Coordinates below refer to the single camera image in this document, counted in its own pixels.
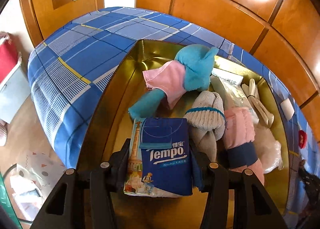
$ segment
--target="wooden floor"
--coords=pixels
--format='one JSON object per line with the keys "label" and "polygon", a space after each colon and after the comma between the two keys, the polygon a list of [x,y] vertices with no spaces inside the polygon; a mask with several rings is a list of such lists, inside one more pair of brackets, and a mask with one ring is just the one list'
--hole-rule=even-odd
{"label": "wooden floor", "polygon": [[[11,124],[8,125],[6,145],[0,147],[1,174],[4,174],[13,164],[19,162],[19,158],[21,158],[21,155],[23,155],[26,150],[45,153],[54,161],[61,162],[44,134],[36,113],[35,105],[30,96],[23,103]],[[12,198],[13,189],[10,187],[9,178],[5,180],[5,186],[17,216],[24,218]],[[24,229],[29,228],[28,225],[21,225]]]}

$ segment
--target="wooden door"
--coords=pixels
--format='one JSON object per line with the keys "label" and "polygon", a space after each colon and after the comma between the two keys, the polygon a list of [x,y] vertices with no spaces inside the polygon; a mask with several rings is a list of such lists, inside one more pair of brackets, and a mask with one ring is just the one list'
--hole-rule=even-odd
{"label": "wooden door", "polygon": [[96,10],[95,0],[32,0],[44,39],[67,22]]}

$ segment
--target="blue plush toy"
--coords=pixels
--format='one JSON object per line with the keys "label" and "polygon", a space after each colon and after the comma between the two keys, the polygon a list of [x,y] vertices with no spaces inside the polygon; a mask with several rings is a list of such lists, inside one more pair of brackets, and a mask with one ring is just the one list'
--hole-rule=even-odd
{"label": "blue plush toy", "polygon": [[[178,51],[174,60],[164,64],[159,69],[147,70],[143,72],[145,81],[148,86],[150,80],[155,80],[152,72],[156,72],[157,86],[148,86],[152,90],[144,94],[132,107],[129,108],[129,114],[132,119],[147,118],[154,116],[160,102],[167,96],[168,102],[172,100],[172,94],[176,97],[173,104],[186,92],[191,90],[207,90],[210,85],[210,74],[214,66],[214,56],[218,52],[217,47],[211,49],[200,44],[188,45]],[[182,89],[172,90],[172,87],[182,78],[180,86]]]}

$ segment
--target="metal screw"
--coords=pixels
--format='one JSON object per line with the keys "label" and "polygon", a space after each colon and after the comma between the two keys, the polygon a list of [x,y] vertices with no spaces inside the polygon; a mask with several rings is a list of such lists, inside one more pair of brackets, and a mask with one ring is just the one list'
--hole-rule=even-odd
{"label": "metal screw", "polygon": [[104,168],[104,169],[106,169],[106,168],[109,167],[109,166],[110,166],[110,163],[109,163],[109,162],[103,162],[103,163],[100,164],[100,167],[101,167],[101,168]]}
{"label": "metal screw", "polygon": [[216,162],[211,162],[211,163],[209,164],[209,166],[210,166],[210,168],[212,168],[212,169],[216,169],[216,168],[219,167],[219,165],[218,165]]}
{"label": "metal screw", "polygon": [[251,175],[253,174],[252,170],[250,170],[250,169],[245,169],[245,170],[244,170],[244,173],[245,173],[246,175],[248,175],[248,176],[251,176]]}
{"label": "metal screw", "polygon": [[72,175],[74,172],[75,172],[74,169],[67,169],[67,170],[66,170],[66,174],[67,174],[67,175]]}

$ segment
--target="pink towel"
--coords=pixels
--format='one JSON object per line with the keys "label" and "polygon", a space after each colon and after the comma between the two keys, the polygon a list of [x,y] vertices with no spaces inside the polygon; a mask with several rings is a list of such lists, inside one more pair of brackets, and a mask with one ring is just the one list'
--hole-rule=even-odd
{"label": "pink towel", "polygon": [[[254,141],[253,122],[251,114],[247,108],[230,108],[224,111],[224,115],[226,117],[226,129],[223,134],[223,143],[226,150],[231,150],[235,147],[240,147],[245,143]],[[239,159],[249,159],[247,156],[237,157]],[[252,165],[244,165],[231,170],[235,172],[242,172],[248,168],[251,169],[260,182],[264,184],[263,168],[260,159],[257,159],[257,161]]]}
{"label": "pink towel", "polygon": [[173,109],[186,92],[183,87],[185,67],[177,60],[166,62],[162,67],[142,72],[148,89],[161,89],[166,95],[169,108]]}

